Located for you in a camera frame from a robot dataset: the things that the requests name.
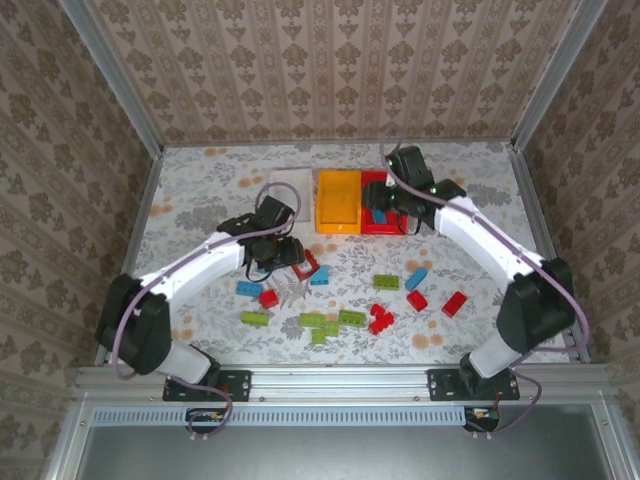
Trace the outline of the red plastic container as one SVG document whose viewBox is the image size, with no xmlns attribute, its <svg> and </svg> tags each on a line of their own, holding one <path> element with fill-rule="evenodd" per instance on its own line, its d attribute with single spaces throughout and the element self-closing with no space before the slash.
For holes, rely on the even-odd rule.
<svg viewBox="0 0 640 480">
<path fill-rule="evenodd" d="M 393 212 L 386 211 L 388 223 L 386 225 L 376 225 L 372 215 L 363 215 L 362 190 L 365 185 L 374 181 L 383 181 L 386 184 L 387 174 L 384 171 L 363 170 L 360 172 L 361 183 L 361 234 L 362 235 L 387 235 L 403 236 L 408 227 L 408 217 L 398 216 Z"/>
</svg>

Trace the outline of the yellow plastic container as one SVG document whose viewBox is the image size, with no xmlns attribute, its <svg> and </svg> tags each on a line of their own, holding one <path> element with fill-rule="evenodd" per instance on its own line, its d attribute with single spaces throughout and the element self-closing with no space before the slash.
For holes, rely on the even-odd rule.
<svg viewBox="0 0 640 480">
<path fill-rule="evenodd" d="M 315 229 L 319 234 L 361 233 L 361 173 L 322 170 L 318 173 Z"/>
</svg>

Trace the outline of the white plastic container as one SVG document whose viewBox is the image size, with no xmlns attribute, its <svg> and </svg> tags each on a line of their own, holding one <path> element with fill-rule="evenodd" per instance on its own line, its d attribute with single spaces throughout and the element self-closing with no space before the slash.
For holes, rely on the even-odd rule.
<svg viewBox="0 0 640 480">
<path fill-rule="evenodd" d="M 312 223 L 314 221 L 314 178 L 311 168 L 273 170 L 270 173 L 269 182 L 287 183 L 295 188 L 301 200 L 297 222 Z M 296 195 L 287 187 L 277 184 L 269 189 L 269 194 L 292 209 L 297 205 Z"/>
</svg>

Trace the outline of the small black connector board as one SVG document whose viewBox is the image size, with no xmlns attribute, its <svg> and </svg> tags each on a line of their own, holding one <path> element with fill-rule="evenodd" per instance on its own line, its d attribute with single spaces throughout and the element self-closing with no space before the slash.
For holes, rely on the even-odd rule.
<svg viewBox="0 0 640 480">
<path fill-rule="evenodd" d="M 463 428 L 471 433 L 491 433 L 498 428 L 499 409 L 496 407 L 465 407 Z"/>
<path fill-rule="evenodd" d="M 193 408 L 185 413 L 185 428 L 195 435 L 211 435 L 224 422 L 227 416 L 225 408 Z"/>
</svg>

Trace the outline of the grey metal panel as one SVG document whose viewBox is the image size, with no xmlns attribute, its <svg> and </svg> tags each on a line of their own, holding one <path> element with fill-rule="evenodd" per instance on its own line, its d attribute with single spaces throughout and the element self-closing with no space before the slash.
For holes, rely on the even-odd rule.
<svg viewBox="0 0 640 480">
<path fill-rule="evenodd" d="M 235 427 L 208 440 L 185 430 L 98 428 L 78 480 L 613 480 L 593 436 L 457 428 Z"/>
</svg>

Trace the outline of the thin aluminium wall rail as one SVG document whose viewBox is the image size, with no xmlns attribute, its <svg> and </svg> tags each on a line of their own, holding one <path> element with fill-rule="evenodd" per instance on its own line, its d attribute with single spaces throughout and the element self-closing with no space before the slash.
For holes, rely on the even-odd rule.
<svg viewBox="0 0 640 480">
<path fill-rule="evenodd" d="M 319 139 L 319 140 L 272 140 L 272 141 L 226 141 L 200 143 L 166 143 L 163 149 L 169 148 L 204 148 L 204 147 L 258 147 L 258 146 L 317 146 L 317 145 L 359 145 L 359 144 L 422 144 L 422 143 L 506 143 L 512 140 L 507 137 L 495 138 L 403 138 L 403 139 Z"/>
</svg>

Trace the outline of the aluminium side rail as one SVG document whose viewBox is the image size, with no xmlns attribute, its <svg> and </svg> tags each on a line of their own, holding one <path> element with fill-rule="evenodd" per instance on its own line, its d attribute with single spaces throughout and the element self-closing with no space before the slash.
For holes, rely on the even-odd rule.
<svg viewBox="0 0 640 480">
<path fill-rule="evenodd" d="M 524 154 L 508 144 L 508 155 L 537 251 L 547 259 L 555 258 L 556 249 Z M 564 352 L 572 361 L 590 363 L 588 344 L 591 341 L 591 329 L 586 314 L 577 300 L 574 301 L 573 312 L 576 314 L 576 320 L 562 333 L 565 342 Z"/>
<path fill-rule="evenodd" d="M 153 198 L 159 185 L 163 161 L 165 159 L 165 151 L 166 147 L 162 146 L 160 148 L 160 153 L 152 160 L 149 176 L 146 181 L 138 213 L 132 227 L 131 237 L 125 253 L 122 268 L 108 287 L 106 300 L 102 308 L 98 327 L 96 328 L 97 331 L 104 324 L 104 312 L 110 313 L 113 310 L 117 310 L 118 305 L 122 301 L 123 294 L 116 292 L 116 290 L 118 289 L 119 281 L 123 279 L 125 275 L 131 275 L 135 270 L 137 258 L 142 244 L 142 239 L 144 236 L 144 231 L 149 219 Z M 98 339 L 97 331 L 94 335 L 98 344 L 94 365 L 97 367 L 102 367 L 110 361 L 111 351 L 108 347 L 102 344 L 101 340 Z"/>
</svg>

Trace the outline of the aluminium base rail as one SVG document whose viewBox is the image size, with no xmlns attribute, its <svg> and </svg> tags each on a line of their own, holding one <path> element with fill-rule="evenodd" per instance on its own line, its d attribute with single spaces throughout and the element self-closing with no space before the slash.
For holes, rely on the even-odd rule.
<svg viewBox="0 0 640 480">
<path fill-rule="evenodd" d="M 249 405 L 355 405 L 426 404 L 430 394 L 440 392 L 445 365 L 374 366 L 253 366 L 238 365 L 251 372 Z M 610 400 L 615 388 L 602 365 L 581 363 L 528 364 L 517 372 L 542 386 L 543 404 L 591 404 Z M 159 402 L 165 380 L 153 374 L 122 381 L 106 367 L 80 370 L 73 398 L 97 404 Z"/>
</svg>

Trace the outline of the aluminium frame post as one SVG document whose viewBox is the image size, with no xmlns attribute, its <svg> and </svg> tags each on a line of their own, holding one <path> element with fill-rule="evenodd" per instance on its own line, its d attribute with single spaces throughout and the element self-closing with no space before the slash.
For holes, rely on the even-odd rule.
<svg viewBox="0 0 640 480">
<path fill-rule="evenodd" d="M 160 158 L 164 141 L 159 129 L 146 113 L 142 98 L 127 75 L 124 62 L 117 58 L 115 49 L 110 45 L 87 0 L 60 0 L 60 3 L 147 152 L 154 160 Z"/>
<path fill-rule="evenodd" d="M 580 0 L 511 137 L 516 151 L 529 143 L 607 3 L 608 0 Z"/>
</svg>

